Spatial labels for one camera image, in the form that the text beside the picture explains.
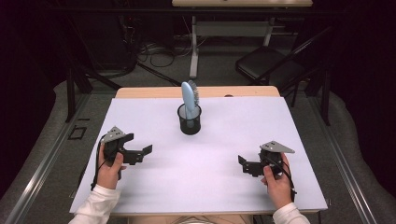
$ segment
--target table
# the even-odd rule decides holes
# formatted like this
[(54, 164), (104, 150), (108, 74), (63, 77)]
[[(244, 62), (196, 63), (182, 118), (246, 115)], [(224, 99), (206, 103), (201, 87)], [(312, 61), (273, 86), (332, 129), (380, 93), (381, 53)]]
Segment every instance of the table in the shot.
[[(312, 0), (173, 0), (174, 7), (311, 7)], [(192, 16), (192, 55), (190, 78), (197, 78), (197, 36), (264, 36), (268, 46), (275, 18), (268, 21), (197, 21)]]
[[(123, 171), (118, 184), (121, 197), (112, 216), (272, 214), (275, 208), (260, 178), (244, 174), (237, 160), (241, 155), (248, 161), (257, 161), (259, 145), (271, 140), (296, 151), (288, 158), (299, 208), (303, 212), (327, 209), (289, 109), (275, 87), (198, 90), (203, 114), (202, 129), (196, 135), (183, 134), (179, 129), (180, 88), (118, 91), (97, 141), (116, 125), (126, 133), (134, 133), (134, 140), (124, 145), (126, 149), (152, 144), (153, 151), (142, 163)], [(247, 111), (248, 116), (235, 117)], [(95, 151), (96, 146), (71, 213), (90, 193)]]

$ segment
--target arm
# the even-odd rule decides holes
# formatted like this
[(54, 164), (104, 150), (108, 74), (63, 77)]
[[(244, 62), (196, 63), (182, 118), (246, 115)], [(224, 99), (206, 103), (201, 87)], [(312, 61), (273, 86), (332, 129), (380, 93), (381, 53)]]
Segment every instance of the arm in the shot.
[(87, 200), (77, 210), (75, 217), (69, 222), (71, 224), (107, 223), (110, 212), (120, 198), (120, 191), (116, 190), (116, 186), (119, 180), (119, 170), (125, 169), (125, 166), (122, 166), (123, 156), (117, 153), (113, 164), (108, 164), (104, 158), (104, 148), (105, 145), (100, 146), (97, 184)]
[[(285, 154), (282, 153), (283, 168), (290, 173), (289, 162)], [(285, 175), (274, 177), (269, 166), (264, 167), (264, 178), (262, 182), (267, 186), (268, 194), (274, 203), (276, 212), (274, 222), (277, 224), (304, 224), (309, 223), (297, 206), (291, 201), (290, 182)]]

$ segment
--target human hand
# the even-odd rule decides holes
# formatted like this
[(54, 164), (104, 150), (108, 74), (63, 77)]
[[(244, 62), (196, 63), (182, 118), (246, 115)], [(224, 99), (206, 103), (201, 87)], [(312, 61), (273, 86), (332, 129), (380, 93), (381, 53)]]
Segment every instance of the human hand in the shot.
[[(281, 153), (283, 169), (290, 174), (289, 162), (284, 153)], [(267, 186), (268, 194), (276, 209), (291, 203), (290, 181), (285, 174), (274, 176), (271, 167), (264, 167), (262, 183)]]
[(102, 144), (99, 149), (99, 161), (100, 166), (98, 171), (97, 184), (106, 189), (115, 189), (119, 181), (119, 170), (126, 169), (123, 166), (123, 155), (117, 152), (116, 159), (113, 164), (105, 160), (105, 155), (103, 153), (105, 149), (105, 144)]

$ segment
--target chair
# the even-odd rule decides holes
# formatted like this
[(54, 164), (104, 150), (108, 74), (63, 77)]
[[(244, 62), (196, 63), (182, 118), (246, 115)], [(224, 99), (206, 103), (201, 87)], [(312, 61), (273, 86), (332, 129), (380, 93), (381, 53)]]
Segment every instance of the chair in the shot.
[(300, 81), (313, 76), (320, 69), (320, 58), (322, 58), (315, 55), (315, 62), (310, 60), (310, 63), (306, 63), (307, 60), (302, 60), (302, 57), (297, 56), (306, 57), (307, 53), (310, 53), (307, 50), (331, 32), (332, 27), (327, 27), (287, 55), (276, 49), (261, 46), (236, 61), (235, 70), (249, 79), (251, 85), (275, 86), (279, 92), (294, 86), (294, 90), (285, 96), (294, 92), (291, 102), (291, 106), (294, 106)]

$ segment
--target person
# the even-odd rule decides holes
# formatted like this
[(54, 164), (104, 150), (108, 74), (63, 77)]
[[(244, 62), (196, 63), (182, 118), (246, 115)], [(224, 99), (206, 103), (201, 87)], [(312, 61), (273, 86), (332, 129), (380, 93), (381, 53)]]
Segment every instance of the person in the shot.
[[(107, 223), (110, 213), (116, 206), (120, 198), (120, 191), (116, 189), (118, 183), (119, 169), (122, 166), (123, 156), (117, 153), (113, 164), (105, 162), (105, 145), (100, 146), (98, 164), (100, 166), (97, 177), (97, 184), (87, 200), (78, 208), (75, 217), (69, 224), (78, 223)], [(284, 162), (284, 169), (290, 173), (289, 162), (284, 153), (281, 153)], [(264, 178), (262, 183), (267, 186), (268, 194), (276, 208), (273, 215), (276, 224), (305, 224), (308, 219), (303, 216), (297, 206), (292, 202), (290, 195), (290, 181), (285, 175), (274, 176), (271, 168), (263, 168)], [(133, 223), (172, 223), (172, 224), (250, 224), (252, 216), (248, 215), (228, 215), (228, 216), (204, 216), (204, 217), (138, 217), (133, 219)]]

